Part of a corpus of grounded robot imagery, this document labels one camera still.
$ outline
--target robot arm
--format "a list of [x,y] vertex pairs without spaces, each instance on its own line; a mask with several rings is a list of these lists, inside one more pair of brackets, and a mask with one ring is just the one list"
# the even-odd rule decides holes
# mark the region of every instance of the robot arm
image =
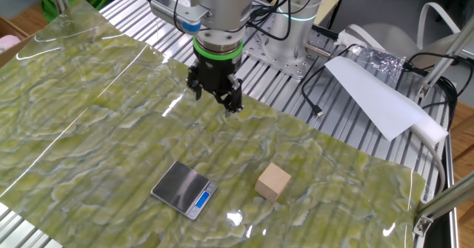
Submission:
[[235,73],[241,66],[245,24],[253,0],[191,0],[191,7],[177,0],[148,1],[155,15],[193,35],[197,60],[189,69],[187,85],[196,99],[205,90],[225,106],[227,115],[240,112],[242,80]]

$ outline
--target wooden floor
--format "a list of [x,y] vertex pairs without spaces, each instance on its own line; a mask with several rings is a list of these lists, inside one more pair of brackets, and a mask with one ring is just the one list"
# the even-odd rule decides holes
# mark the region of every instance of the wooden floor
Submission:
[[[11,21],[28,34],[36,33],[47,24],[41,11],[41,3],[34,4],[24,12],[12,18]],[[453,126],[472,114],[474,114],[474,108],[459,103],[456,108]],[[454,138],[452,142],[453,156],[456,156],[469,145],[474,144],[474,137],[463,136],[462,138]],[[460,161],[455,162],[454,171],[457,180],[474,171],[474,152]],[[458,217],[463,215],[472,205],[474,205],[474,199],[471,199],[467,203],[458,207]],[[459,227],[459,239],[461,248],[474,247],[474,220]]]
[[35,34],[47,25],[46,19],[44,19],[43,12],[41,11],[41,2],[27,8],[25,11],[11,18],[10,21],[30,35]]

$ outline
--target aluminum slat table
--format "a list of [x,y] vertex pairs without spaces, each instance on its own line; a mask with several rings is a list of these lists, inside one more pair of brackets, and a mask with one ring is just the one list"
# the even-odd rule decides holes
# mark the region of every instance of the aluminum slat table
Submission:
[[[145,0],[115,0],[100,13],[126,35],[147,42],[166,56],[186,65],[191,65],[193,55],[192,37],[179,32],[173,25],[156,18]],[[247,30],[247,41],[255,32]],[[310,40],[320,48],[334,52],[334,41],[319,33],[312,32]],[[373,67],[352,56],[362,67],[374,75],[380,75]],[[311,71],[320,68],[326,61],[317,58]],[[438,170],[432,157],[421,141],[406,131],[393,141],[388,142],[367,115],[354,102],[346,90],[327,71],[322,71],[305,88],[310,99],[320,106],[325,115],[313,115],[310,105],[301,94],[301,82],[274,69],[259,60],[243,57],[237,76],[244,80],[245,94],[268,104],[277,110],[294,115],[310,126],[334,138],[378,158],[403,164],[414,169],[427,181],[422,201],[433,198],[438,179]],[[379,77],[389,86],[395,87],[395,81],[389,76]],[[409,98],[414,98],[421,79],[415,75],[403,75],[397,90]],[[444,99],[440,88],[435,88],[423,100],[429,104]],[[444,128],[448,124],[449,110],[446,106],[431,107],[427,112]],[[446,145],[447,184],[453,185],[453,162],[450,139],[442,141],[435,148],[440,157]],[[455,210],[450,213],[450,236],[453,248],[458,247],[458,232]],[[415,247],[423,247],[424,238],[414,236]],[[60,244],[36,229],[28,221],[0,204],[0,248],[11,247],[61,247]]]

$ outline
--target white paper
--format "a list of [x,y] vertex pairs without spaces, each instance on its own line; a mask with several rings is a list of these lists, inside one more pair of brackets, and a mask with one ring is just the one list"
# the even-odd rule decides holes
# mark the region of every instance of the white paper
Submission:
[[379,81],[354,61],[338,56],[328,61],[326,67],[388,141],[426,118],[427,114],[416,103]]

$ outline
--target blue display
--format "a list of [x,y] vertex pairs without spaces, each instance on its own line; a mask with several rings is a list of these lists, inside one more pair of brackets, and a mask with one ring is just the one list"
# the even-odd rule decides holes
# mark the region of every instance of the blue display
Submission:
[[209,193],[208,193],[208,192],[204,192],[204,193],[201,195],[201,197],[200,197],[200,199],[198,200],[198,202],[196,203],[196,206],[197,206],[198,208],[201,208],[202,205],[206,202],[206,200],[207,200],[208,197],[209,197]]

